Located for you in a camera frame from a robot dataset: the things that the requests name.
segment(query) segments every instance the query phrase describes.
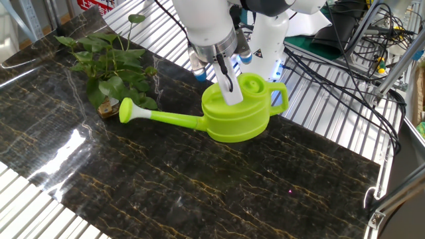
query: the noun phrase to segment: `green watering can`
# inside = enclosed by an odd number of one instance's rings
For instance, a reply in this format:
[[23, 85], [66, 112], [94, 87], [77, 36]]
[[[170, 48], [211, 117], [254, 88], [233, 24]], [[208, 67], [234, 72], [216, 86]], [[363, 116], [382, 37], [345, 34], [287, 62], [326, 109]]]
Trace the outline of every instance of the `green watering can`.
[[[206, 131], [214, 140], [223, 143], [252, 139], [267, 128], [270, 116], [287, 110], [288, 94], [284, 83], [269, 83], [257, 74], [241, 74], [238, 81], [244, 100], [233, 106], [227, 105], [220, 87], [213, 84], [202, 95], [202, 117], [145, 110], [125, 98], [120, 106], [120, 121], [128, 123], [135, 118], [161, 121]], [[279, 106], [271, 106], [275, 90], [282, 93], [283, 103]]]

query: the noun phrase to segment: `green leaf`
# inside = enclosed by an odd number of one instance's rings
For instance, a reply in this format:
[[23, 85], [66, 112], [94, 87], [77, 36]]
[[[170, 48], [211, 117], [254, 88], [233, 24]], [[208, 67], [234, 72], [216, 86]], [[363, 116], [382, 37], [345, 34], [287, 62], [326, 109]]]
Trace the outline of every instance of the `green leaf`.
[[64, 44], [65, 46], [73, 47], [76, 44], [75, 40], [70, 37], [54, 37], [58, 40], [58, 42]]
[[105, 34], [105, 33], [92, 33], [92, 34], [88, 35], [88, 37], [104, 39], [104, 40], [107, 40], [108, 42], [112, 43], [118, 37], [118, 35]]
[[108, 82], [117, 90], [117, 92], [121, 95], [126, 86], [124, 86], [124, 82], [118, 76], [112, 76]]
[[150, 87], [149, 84], [147, 82], [133, 82], [133, 86], [136, 87], [139, 91], [141, 92], [147, 92]]
[[143, 74], [143, 68], [140, 66], [138, 59], [133, 59], [129, 62], [117, 62], [118, 70], [129, 70], [138, 74]]
[[103, 48], [109, 46], [109, 44], [104, 40], [96, 38], [90, 39], [88, 37], [78, 39], [78, 43], [83, 44], [84, 49], [86, 49], [88, 52], [100, 52]]
[[138, 106], [150, 110], [156, 110], [158, 108], [157, 102], [150, 97], [140, 99], [140, 104], [138, 104]]
[[140, 82], [142, 80], [145, 80], [146, 77], [142, 74], [138, 74], [136, 72], [133, 72], [131, 70], [125, 70], [122, 72], [118, 72], [118, 76], [125, 82], [134, 83], [134, 82]]
[[140, 104], [140, 96], [139, 96], [139, 92], [137, 92], [136, 89], [131, 89], [129, 91], [129, 96], [130, 98], [133, 100], [133, 102], [138, 105]]
[[141, 55], [143, 55], [145, 53], [144, 49], [139, 49], [139, 50], [129, 50], [129, 51], [124, 51], [124, 50], [110, 50], [108, 52], [108, 57], [113, 57], [115, 55], [115, 60], [119, 61], [119, 62], [132, 62], [135, 59], [140, 58]]
[[91, 52], [77, 52], [75, 53], [76, 58], [80, 62], [90, 62], [92, 61], [93, 53]]
[[135, 24], [141, 23], [145, 19], [146, 19], [145, 16], [138, 15], [138, 14], [132, 14], [132, 15], [128, 16], [128, 21], [131, 22], [131, 23], [135, 23]]
[[154, 67], [152, 67], [152, 66], [148, 66], [146, 69], [145, 69], [145, 73], [148, 75], [148, 76], [155, 76], [157, 73], [158, 73], [158, 70], [157, 69], [155, 69]]
[[99, 89], [99, 81], [95, 78], [90, 78], [87, 81], [86, 93], [88, 100], [97, 110], [105, 100], [105, 94]]
[[84, 65], [77, 63], [75, 66], [69, 68], [71, 71], [83, 71], [85, 69]]
[[139, 58], [143, 54], [145, 54], [145, 49], [136, 49], [136, 50], [127, 50], [127, 53], [134, 55], [136, 58]]
[[99, 82], [99, 90], [107, 96], [113, 97], [117, 100], [121, 100], [120, 94], [114, 88], [114, 86], [109, 82], [106, 82], [106, 81]]
[[108, 57], [108, 61], [106, 62], [106, 55], [99, 56], [98, 62], [100, 63], [100, 68], [102, 68], [102, 70], [106, 69], [106, 65], [109, 66], [114, 63], [110, 57]]

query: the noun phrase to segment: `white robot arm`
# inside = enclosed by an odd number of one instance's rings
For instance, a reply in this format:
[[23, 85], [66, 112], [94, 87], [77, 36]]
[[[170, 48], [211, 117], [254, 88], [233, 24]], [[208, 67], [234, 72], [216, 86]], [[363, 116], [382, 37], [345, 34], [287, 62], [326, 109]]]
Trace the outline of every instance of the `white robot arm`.
[[[181, 22], [187, 28], [190, 41], [188, 53], [194, 75], [198, 79], [206, 78], [205, 66], [211, 63], [223, 98], [231, 106], [243, 101], [243, 97], [230, 57], [233, 54], [239, 54], [244, 64], [250, 64], [252, 61], [251, 64], [254, 65], [245, 65], [243, 70], [241, 65], [241, 70], [257, 73], [267, 80], [267, 76], [275, 68], [275, 64], [270, 65], [269, 62], [276, 63], [282, 55], [282, 45], [289, 25], [288, 16], [284, 12], [291, 8], [300, 13], [312, 14], [320, 10], [325, 1], [173, 0], [173, 3]], [[237, 4], [258, 13], [249, 46], [242, 30], [234, 28], [228, 3]], [[261, 49], [263, 45], [266, 46], [270, 42], [274, 44], [279, 42], [280, 45]], [[261, 59], [268, 60], [259, 63], [256, 58], [260, 57], [256, 57], [258, 54], [252, 56], [250, 48], [256, 53], [260, 49]]]

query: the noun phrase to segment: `black marble surface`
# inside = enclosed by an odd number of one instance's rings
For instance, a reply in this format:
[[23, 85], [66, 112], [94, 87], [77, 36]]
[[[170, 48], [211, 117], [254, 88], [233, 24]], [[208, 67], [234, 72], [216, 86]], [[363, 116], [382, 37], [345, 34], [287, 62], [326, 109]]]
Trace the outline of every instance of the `black marble surface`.
[[[95, 12], [64, 32], [111, 31]], [[53, 34], [1, 65], [0, 160], [108, 236], [363, 237], [377, 164], [280, 116], [235, 144], [149, 120], [102, 120]], [[150, 52], [142, 62], [159, 71], [149, 82], [161, 110], [202, 114], [208, 83]]]

